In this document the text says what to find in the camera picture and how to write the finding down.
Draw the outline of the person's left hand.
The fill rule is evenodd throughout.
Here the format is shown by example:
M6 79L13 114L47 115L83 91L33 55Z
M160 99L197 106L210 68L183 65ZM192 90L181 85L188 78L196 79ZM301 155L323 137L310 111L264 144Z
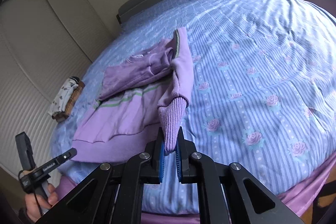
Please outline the person's left hand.
M26 214L33 223L41 217L39 207L44 210L49 210L58 202L58 194L55 190L52 184L48 184L50 194L47 200L39 194L25 194Z

